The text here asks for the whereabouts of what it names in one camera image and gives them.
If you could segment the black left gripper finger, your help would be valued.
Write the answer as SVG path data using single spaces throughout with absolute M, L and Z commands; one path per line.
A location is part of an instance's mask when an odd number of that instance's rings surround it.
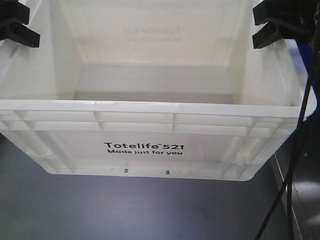
M 30 8 L 18 0 L 0 1 L 0 23 L 17 22 L 28 25 L 30 21 Z
M 0 26 L 0 40 L 11 40 L 30 48 L 40 46 L 41 35 L 21 23 L 10 22 Z

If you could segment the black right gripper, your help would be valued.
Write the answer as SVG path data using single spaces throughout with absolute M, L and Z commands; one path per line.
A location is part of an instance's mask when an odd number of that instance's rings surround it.
M 281 39 L 310 44 L 314 38 L 314 0 L 263 0 L 252 12 L 256 26 L 266 24 L 252 36 L 254 49 L 262 49 Z

